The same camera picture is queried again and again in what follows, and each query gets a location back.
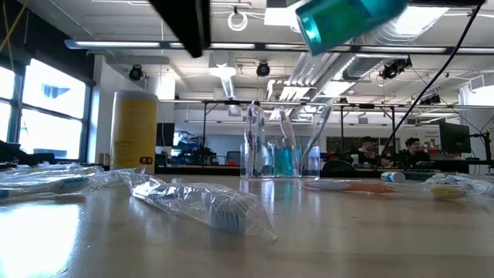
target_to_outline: teal bottle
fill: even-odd
[[[312,0],[295,13],[315,56],[399,16],[406,7],[406,0]]]

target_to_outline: plastic bag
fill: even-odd
[[[32,195],[62,195],[102,190],[124,185],[115,171],[103,172],[101,167],[48,167],[46,171],[13,171],[0,176],[0,201],[30,198]]]
[[[494,177],[488,175],[438,173],[430,177],[424,184],[466,187],[472,194],[494,198]]]
[[[276,239],[259,197],[224,185],[167,184],[152,175],[120,172],[132,196],[162,211],[226,232]]]

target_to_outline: table surface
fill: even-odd
[[[167,215],[125,187],[0,204],[0,277],[488,277],[492,205],[161,176],[260,196],[278,240]]]

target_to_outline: person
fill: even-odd
[[[405,153],[406,165],[426,164],[431,161],[428,154],[420,149],[420,139],[410,137],[405,143],[408,151]]]
[[[376,165],[377,155],[374,152],[374,139],[370,136],[362,138],[362,145],[358,149],[358,161],[359,164],[364,164],[367,162],[371,165]],[[381,165],[387,167],[390,164],[389,160],[386,158],[381,159]]]

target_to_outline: fluorescent light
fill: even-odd
[[[264,105],[300,105],[299,102],[289,102],[289,101],[261,101],[260,104]]]
[[[331,51],[348,51],[348,50],[350,50],[349,46],[337,46],[337,47],[333,47],[332,49],[330,49],[330,52]]]
[[[494,48],[474,48],[474,47],[462,47],[458,50],[460,54],[482,54],[482,53],[494,53]]]
[[[357,58],[407,59],[408,55],[357,53]]]
[[[443,53],[445,47],[407,47],[407,46],[362,46],[362,52],[374,53]]]
[[[303,44],[266,44],[265,48],[273,50],[307,50],[307,46]]]
[[[170,42],[169,46],[171,48],[184,48],[184,45],[179,42]]]
[[[251,8],[251,2],[211,2],[212,7],[246,7]]]
[[[138,47],[138,48],[153,48],[160,47],[159,42],[99,42],[99,41],[75,41],[78,46],[82,47],[108,47],[108,48],[119,48],[119,47]]]
[[[202,103],[201,100],[159,100],[161,103]]]
[[[255,44],[253,43],[212,43],[211,47],[213,49],[254,49]]]

